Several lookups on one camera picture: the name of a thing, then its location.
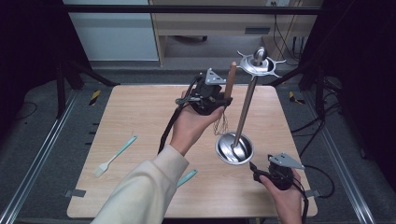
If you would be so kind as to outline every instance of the hand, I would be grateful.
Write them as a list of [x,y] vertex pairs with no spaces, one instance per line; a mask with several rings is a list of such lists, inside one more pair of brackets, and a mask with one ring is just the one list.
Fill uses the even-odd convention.
[[173,135],[170,145],[186,155],[190,147],[198,141],[204,130],[213,122],[221,118],[224,106],[217,108],[212,114],[203,116],[199,115],[190,106],[185,106],[173,126]]
[[[298,181],[301,180],[299,174],[292,169],[294,178]],[[279,215],[280,221],[282,224],[288,223],[301,223],[301,203],[302,203],[302,195],[297,188],[291,186],[290,189],[280,190],[278,189],[270,179],[266,176],[261,175],[260,180],[262,184],[268,189],[271,193],[274,201],[277,214]]]

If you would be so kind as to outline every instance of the wooden table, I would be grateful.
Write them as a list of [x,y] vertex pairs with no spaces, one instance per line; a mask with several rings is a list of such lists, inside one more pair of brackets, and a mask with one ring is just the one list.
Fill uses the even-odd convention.
[[[235,131],[248,86],[233,87],[233,102],[226,109],[230,131]],[[160,138],[175,108],[175,99],[187,86],[117,86],[108,100],[76,189],[86,190],[83,198],[73,197],[67,215],[95,217],[119,182],[136,165],[153,159]],[[110,159],[133,134],[138,137],[99,178],[96,167]],[[299,161],[288,123],[273,87],[257,86],[243,130],[254,145],[253,161],[267,170],[268,154],[286,152]],[[187,153],[190,166],[198,174],[177,189],[165,217],[276,217],[271,195],[253,181],[248,163],[231,165],[215,151],[213,127]],[[305,189],[310,189],[304,171],[298,171]],[[318,209],[311,198],[308,216]]]

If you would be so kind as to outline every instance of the metal bowl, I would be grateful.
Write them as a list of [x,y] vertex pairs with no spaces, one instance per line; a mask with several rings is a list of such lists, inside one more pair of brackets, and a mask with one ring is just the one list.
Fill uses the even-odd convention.
[[219,157],[232,165],[244,164],[253,157],[253,145],[243,134],[239,138],[238,145],[233,147],[235,133],[226,133],[216,141],[216,152]]

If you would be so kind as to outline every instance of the wooden handle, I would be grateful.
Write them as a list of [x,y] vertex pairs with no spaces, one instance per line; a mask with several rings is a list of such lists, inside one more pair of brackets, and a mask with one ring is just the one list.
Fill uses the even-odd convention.
[[235,80],[236,62],[232,62],[230,66],[230,72],[228,73],[227,83],[225,85],[224,99],[231,97],[233,91],[233,81]]

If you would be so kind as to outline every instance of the white sleeve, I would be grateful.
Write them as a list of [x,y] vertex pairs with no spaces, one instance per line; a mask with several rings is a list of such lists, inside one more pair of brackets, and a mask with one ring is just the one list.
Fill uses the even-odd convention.
[[188,165],[173,147],[165,146],[153,161],[143,161],[125,176],[92,223],[162,223]]

